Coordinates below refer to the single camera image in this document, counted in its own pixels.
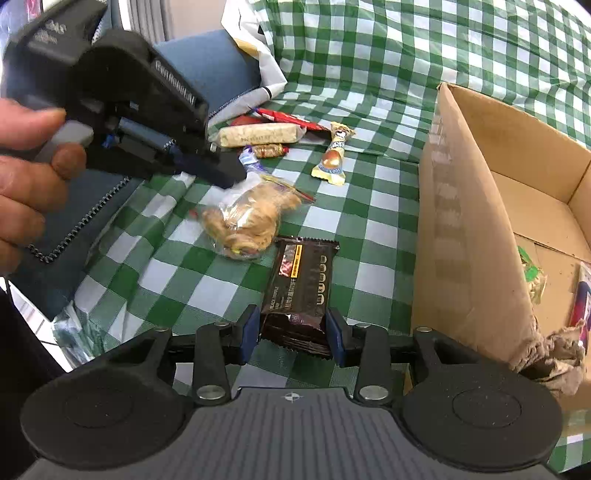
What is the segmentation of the person's left hand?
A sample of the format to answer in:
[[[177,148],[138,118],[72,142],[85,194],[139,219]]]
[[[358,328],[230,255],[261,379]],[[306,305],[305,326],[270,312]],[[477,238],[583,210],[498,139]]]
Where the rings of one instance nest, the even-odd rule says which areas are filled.
[[[63,109],[33,111],[13,100],[1,101],[1,146],[32,150],[64,125]],[[63,207],[68,183],[82,173],[86,154],[75,143],[60,145],[47,163],[1,157],[1,274],[14,272],[21,249],[42,236],[45,214]]]

